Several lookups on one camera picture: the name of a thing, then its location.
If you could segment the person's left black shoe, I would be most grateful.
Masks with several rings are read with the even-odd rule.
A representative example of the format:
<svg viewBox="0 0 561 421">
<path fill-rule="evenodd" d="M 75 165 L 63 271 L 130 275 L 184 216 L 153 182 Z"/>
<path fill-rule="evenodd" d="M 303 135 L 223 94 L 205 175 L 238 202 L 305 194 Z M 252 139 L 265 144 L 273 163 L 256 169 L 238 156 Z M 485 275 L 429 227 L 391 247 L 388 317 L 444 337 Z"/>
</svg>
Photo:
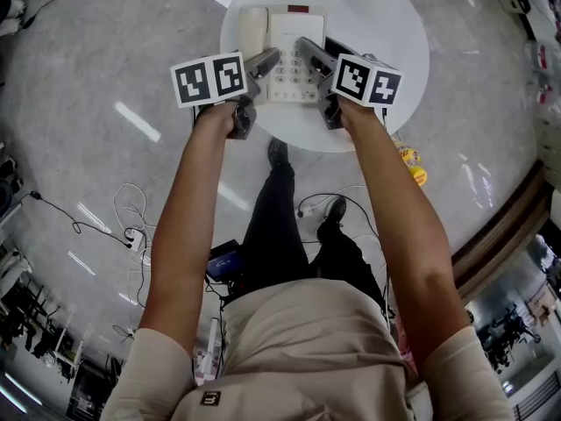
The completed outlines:
<svg viewBox="0 0 561 421">
<path fill-rule="evenodd" d="M 288 145 L 276 138 L 271 138 L 267 147 L 267 158 L 272 169 L 289 165 Z"/>
</svg>

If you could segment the person's black shoe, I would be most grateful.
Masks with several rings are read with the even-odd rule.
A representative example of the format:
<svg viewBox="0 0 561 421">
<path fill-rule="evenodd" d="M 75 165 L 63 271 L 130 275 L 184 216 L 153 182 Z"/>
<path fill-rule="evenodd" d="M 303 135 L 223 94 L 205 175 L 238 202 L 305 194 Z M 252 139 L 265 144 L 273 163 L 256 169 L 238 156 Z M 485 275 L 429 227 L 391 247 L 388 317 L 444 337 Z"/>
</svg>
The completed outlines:
<svg viewBox="0 0 561 421">
<path fill-rule="evenodd" d="M 339 227 L 341 221 L 346 213 L 346 200 L 343 196 L 337 196 L 332 205 L 330 206 L 327 216 L 325 217 L 324 223 L 327 225 L 332 225 Z"/>
<path fill-rule="evenodd" d="M 276 138 L 271 138 L 267 147 L 267 158 L 272 169 L 289 165 L 288 145 Z"/>
</svg>

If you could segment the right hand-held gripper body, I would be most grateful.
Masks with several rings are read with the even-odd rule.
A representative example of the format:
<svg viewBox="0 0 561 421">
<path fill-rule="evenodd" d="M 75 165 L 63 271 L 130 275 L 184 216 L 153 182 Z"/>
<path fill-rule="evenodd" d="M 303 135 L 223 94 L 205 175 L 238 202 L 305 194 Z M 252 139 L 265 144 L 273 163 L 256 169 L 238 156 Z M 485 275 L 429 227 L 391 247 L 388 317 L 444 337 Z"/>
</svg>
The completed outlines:
<svg viewBox="0 0 561 421">
<path fill-rule="evenodd" d="M 371 54 L 340 54 L 318 85 L 317 107 L 328 130 L 343 128 L 338 98 L 345 97 L 373 110 L 383 124 L 394 106 L 402 83 L 402 72 Z"/>
</svg>

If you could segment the yellow toy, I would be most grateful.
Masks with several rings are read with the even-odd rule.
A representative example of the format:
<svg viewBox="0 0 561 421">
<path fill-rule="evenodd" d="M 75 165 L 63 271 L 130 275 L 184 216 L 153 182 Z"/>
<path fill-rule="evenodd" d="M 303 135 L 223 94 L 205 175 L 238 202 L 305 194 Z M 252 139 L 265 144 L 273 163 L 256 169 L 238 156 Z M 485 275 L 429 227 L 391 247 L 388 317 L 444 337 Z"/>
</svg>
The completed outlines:
<svg viewBox="0 0 561 421">
<path fill-rule="evenodd" d="M 394 141 L 394 145 L 401 158 L 408 167 L 410 174 L 413 176 L 417 184 L 422 187 L 428 181 L 428 173 L 422 166 L 422 160 L 419 153 L 411 146 Z"/>
</svg>

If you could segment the person's right black shoe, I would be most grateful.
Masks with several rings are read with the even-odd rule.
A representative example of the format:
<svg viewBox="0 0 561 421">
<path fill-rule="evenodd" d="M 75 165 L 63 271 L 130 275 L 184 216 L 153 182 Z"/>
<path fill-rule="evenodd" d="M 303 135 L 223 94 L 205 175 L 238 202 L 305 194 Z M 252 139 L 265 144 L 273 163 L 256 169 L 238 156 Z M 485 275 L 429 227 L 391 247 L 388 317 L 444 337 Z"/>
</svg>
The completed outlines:
<svg viewBox="0 0 561 421">
<path fill-rule="evenodd" d="M 346 213 L 346 200 L 343 196 L 337 196 L 332 205 L 330 206 L 327 216 L 325 217 L 324 223 L 327 225 L 332 225 L 339 227 L 341 221 Z"/>
</svg>

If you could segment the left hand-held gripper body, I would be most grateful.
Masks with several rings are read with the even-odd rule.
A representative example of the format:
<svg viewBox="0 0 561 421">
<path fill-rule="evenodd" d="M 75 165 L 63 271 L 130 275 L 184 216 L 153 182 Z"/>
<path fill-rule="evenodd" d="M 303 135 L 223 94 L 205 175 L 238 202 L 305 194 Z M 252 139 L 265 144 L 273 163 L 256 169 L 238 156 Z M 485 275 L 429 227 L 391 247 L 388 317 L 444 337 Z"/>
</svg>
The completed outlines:
<svg viewBox="0 0 561 421">
<path fill-rule="evenodd" d="M 240 52 L 207 56 L 170 68 L 178 107 L 191 108 L 194 118 L 219 103 L 234 103 L 230 139 L 247 139 L 255 123 L 254 99 L 260 94 L 258 80 L 264 77 L 264 55 L 248 61 Z"/>
</svg>

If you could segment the round white table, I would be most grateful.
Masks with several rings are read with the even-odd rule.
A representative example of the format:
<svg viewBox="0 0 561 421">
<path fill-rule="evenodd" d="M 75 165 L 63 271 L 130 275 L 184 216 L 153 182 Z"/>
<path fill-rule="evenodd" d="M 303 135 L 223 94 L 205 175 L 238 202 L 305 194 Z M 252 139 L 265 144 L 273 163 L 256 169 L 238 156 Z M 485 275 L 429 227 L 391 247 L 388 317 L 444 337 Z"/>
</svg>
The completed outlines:
<svg viewBox="0 0 561 421">
<path fill-rule="evenodd" d="M 422 20 L 409 0 L 232 0 L 224 17 L 220 50 L 238 46 L 238 11 L 246 5 L 296 4 L 327 11 L 326 34 L 354 51 L 370 53 L 403 74 L 395 103 L 384 116 L 389 133 L 402 128 L 423 98 L 430 49 Z"/>
</svg>

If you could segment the person's black trousers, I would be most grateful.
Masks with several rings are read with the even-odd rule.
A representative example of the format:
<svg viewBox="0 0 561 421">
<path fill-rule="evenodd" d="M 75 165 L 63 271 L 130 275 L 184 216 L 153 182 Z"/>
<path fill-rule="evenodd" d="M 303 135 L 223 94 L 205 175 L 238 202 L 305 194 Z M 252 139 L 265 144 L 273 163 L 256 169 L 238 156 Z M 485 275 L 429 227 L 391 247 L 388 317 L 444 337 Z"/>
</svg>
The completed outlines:
<svg viewBox="0 0 561 421">
<path fill-rule="evenodd" d="M 315 259 L 308 260 L 295 219 L 294 193 L 295 172 L 290 163 L 272 169 L 259 193 L 243 242 L 243 290 L 251 292 L 321 278 L 347 282 L 383 304 L 370 265 L 340 226 L 321 223 L 317 230 L 320 250 Z"/>
</svg>

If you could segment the person's left forearm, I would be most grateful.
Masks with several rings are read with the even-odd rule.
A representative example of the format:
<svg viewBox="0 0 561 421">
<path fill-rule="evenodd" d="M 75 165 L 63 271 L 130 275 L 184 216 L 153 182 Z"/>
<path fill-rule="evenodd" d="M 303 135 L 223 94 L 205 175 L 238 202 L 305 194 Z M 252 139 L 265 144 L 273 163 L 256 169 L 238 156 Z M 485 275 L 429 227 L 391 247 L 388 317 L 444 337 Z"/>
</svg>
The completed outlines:
<svg viewBox="0 0 561 421">
<path fill-rule="evenodd" d="M 152 242 L 151 282 L 139 327 L 168 336 L 187 353 L 195 346 L 225 142 L 236 107 L 217 104 L 198 118 Z"/>
</svg>

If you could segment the black waist device with screen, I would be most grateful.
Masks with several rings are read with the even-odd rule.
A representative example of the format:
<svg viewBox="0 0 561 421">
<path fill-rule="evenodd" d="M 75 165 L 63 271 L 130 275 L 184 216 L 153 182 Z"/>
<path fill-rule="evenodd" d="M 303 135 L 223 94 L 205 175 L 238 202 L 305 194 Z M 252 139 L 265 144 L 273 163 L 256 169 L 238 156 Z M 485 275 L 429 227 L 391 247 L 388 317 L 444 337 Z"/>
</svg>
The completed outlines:
<svg viewBox="0 0 561 421">
<path fill-rule="evenodd" d="M 229 282 L 243 270 L 241 245 L 235 239 L 210 250 L 206 274 L 214 282 Z"/>
</svg>

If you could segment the person's right forearm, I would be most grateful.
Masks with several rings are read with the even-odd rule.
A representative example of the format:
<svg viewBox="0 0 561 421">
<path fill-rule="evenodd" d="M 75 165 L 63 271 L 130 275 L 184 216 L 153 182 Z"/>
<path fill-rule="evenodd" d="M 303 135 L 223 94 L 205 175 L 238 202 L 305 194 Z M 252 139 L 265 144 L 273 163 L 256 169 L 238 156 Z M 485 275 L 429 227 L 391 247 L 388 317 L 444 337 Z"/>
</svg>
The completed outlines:
<svg viewBox="0 0 561 421">
<path fill-rule="evenodd" d="M 469 325 L 451 249 L 430 200 L 375 113 L 338 99 L 365 178 L 397 308 L 417 367 Z"/>
</svg>

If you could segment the beige desk telephone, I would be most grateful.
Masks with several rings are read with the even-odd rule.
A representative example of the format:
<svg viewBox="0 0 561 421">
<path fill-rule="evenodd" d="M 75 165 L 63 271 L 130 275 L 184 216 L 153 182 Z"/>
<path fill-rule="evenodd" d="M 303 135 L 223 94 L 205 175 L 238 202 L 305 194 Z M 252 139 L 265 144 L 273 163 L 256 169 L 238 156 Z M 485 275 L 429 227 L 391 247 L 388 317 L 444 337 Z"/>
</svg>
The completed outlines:
<svg viewBox="0 0 561 421">
<path fill-rule="evenodd" d="M 279 50 L 280 60 L 257 80 L 261 89 L 255 103 L 300 103 L 318 101 L 319 74 L 308 66 L 299 47 L 307 38 L 319 46 L 325 41 L 325 11 L 298 5 L 246 5 L 238 13 L 238 50 L 251 58 L 270 48 Z"/>
</svg>

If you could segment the person's beige shirt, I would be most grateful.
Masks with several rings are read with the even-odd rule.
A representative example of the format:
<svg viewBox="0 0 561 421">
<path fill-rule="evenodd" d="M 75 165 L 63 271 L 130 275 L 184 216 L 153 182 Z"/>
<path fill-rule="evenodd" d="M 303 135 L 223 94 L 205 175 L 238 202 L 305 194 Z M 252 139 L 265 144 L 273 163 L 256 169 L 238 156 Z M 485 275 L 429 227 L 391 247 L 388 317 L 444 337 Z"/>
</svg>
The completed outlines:
<svg viewBox="0 0 561 421">
<path fill-rule="evenodd" d="M 101 420 L 514 421 L 473 328 L 416 373 L 378 304 L 346 282 L 272 286 L 224 317 L 223 373 L 201 386 L 177 342 L 139 330 Z"/>
</svg>

